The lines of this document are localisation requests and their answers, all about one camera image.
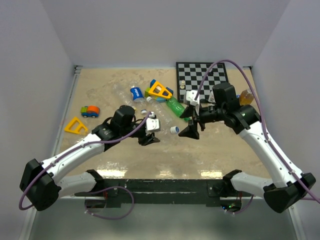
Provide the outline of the amber tea bottle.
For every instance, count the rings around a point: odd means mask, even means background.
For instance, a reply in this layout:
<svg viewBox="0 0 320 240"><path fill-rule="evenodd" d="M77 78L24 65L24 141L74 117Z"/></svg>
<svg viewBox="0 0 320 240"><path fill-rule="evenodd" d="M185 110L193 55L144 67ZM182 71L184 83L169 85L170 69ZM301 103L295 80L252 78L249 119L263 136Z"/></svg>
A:
<svg viewBox="0 0 320 240"><path fill-rule="evenodd" d="M244 90L239 96L239 104L241 106L250 105L254 100L254 95L250 88Z"/></svg>

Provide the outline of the white green tea bottle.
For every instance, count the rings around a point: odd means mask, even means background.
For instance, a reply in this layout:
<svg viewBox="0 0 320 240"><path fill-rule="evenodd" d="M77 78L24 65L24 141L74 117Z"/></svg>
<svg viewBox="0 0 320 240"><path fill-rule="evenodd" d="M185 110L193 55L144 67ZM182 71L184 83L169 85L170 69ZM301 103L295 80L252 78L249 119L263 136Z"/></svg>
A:
<svg viewBox="0 0 320 240"><path fill-rule="evenodd" d="M216 102L213 90L210 91L208 102L212 104Z"/></svg>

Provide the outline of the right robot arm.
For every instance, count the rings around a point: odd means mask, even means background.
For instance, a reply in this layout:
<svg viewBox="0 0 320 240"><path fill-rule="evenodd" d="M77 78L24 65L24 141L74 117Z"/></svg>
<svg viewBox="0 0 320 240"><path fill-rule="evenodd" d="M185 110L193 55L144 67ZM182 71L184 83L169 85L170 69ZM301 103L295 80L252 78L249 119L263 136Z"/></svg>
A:
<svg viewBox="0 0 320 240"><path fill-rule="evenodd" d="M303 199L316 183L313 174L302 172L289 160L268 134L256 109L249 104L240 105L233 85L220 83L212 90L215 102L207 107L202 107L196 99L196 90L185 93L183 101L187 107L181 117L190 120L178 135L198 140L198 128L204 130L207 123L223 121L251 147L270 175L270 178L261 178L233 170L223 177L223 192L230 197L246 192L263 198L277 213Z"/></svg>

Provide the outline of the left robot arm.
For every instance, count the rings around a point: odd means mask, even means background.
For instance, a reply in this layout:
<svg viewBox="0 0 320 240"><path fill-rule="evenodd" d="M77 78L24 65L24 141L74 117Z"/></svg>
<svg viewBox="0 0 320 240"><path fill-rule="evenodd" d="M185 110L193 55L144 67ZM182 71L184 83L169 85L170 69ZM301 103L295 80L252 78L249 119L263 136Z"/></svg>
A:
<svg viewBox="0 0 320 240"><path fill-rule="evenodd" d="M88 170L71 177L67 176L68 173L127 138L136 138L141 146L158 143L155 132L159 129L160 121L154 112L148 112L143 120L137 120L131 106L120 106L112 117L72 147L41 162L36 159L27 162L19 185L22 191L19 209L28 209L23 206L25 198L36 210L44 211L67 195L87 192L99 196L104 184L96 171Z"/></svg>

